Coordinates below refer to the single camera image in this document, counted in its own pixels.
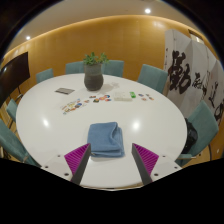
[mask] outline white table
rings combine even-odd
[[[16,123],[18,134],[30,155],[44,165],[56,154],[68,152],[87,143],[89,126],[116,121],[123,131],[125,156],[90,157],[80,185],[93,188],[119,188],[141,183],[132,156],[132,143],[175,161],[187,136],[183,115],[165,96],[137,82],[103,75],[99,91],[88,91],[84,74],[54,77],[31,88],[19,103]],[[74,89],[69,95],[56,93],[59,88]],[[134,91],[131,102],[113,100],[115,91]],[[150,94],[154,100],[141,100],[138,94]],[[93,103],[89,96],[110,95],[112,101]],[[80,98],[91,102],[67,115],[61,106]]]

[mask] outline blue towel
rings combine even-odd
[[[124,156],[122,130],[117,122],[91,124],[87,142],[93,157]]]

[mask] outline teal chair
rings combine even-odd
[[[17,103],[14,99],[11,99],[9,101],[8,106],[6,107],[6,111],[9,114],[9,116],[12,118],[12,120],[16,123],[16,111],[17,111]]]
[[[29,155],[16,135],[6,127],[0,119],[0,145],[7,153],[20,162],[40,167],[40,165]]]
[[[50,79],[50,78],[53,78],[53,77],[54,77],[54,74],[53,74],[53,69],[52,68],[36,74],[37,83],[43,82],[43,81],[45,81],[47,79]]]
[[[163,93],[168,73],[150,65],[142,65],[137,82]]]
[[[65,65],[65,74],[84,73],[83,61],[68,63]]]
[[[104,75],[112,75],[117,77],[123,76],[124,61],[109,60],[109,63],[102,64],[101,71]]]
[[[9,101],[8,106],[6,107],[6,111],[7,111],[8,115],[12,118],[12,121],[11,121],[11,123],[10,123],[10,125],[9,125],[9,129],[11,128],[13,121],[16,123],[16,111],[17,111],[17,107],[18,107],[16,101],[17,101],[19,98],[22,98],[22,97],[23,97],[23,94],[20,94],[20,95],[16,98],[16,100],[11,99],[11,100]]]
[[[184,166],[191,159],[196,158],[195,156],[210,144],[219,131],[219,126],[215,120],[215,117],[204,100],[202,100],[192,112],[188,118],[188,121],[192,123],[193,127],[196,129],[198,139],[191,147],[188,154],[180,154],[177,158],[175,162],[179,166]]]

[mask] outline orange wall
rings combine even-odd
[[[123,77],[137,80],[142,64],[163,69],[165,31],[169,29],[176,29],[188,37],[188,29],[198,33],[179,22],[154,16],[91,19],[52,30],[19,45],[5,55],[2,66],[28,51],[31,77],[20,86],[22,93],[36,85],[36,73],[53,68],[54,76],[63,75],[66,63],[81,61],[85,54],[92,51],[96,55],[105,52],[112,60],[123,60]],[[201,33],[199,35],[217,57],[206,37]],[[15,90],[11,97],[15,99],[17,96],[18,91]],[[221,146],[222,138],[214,139],[213,148]]]

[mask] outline plant pot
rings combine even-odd
[[[101,72],[101,64],[85,65],[84,84],[90,91],[99,90],[103,86],[103,75]]]

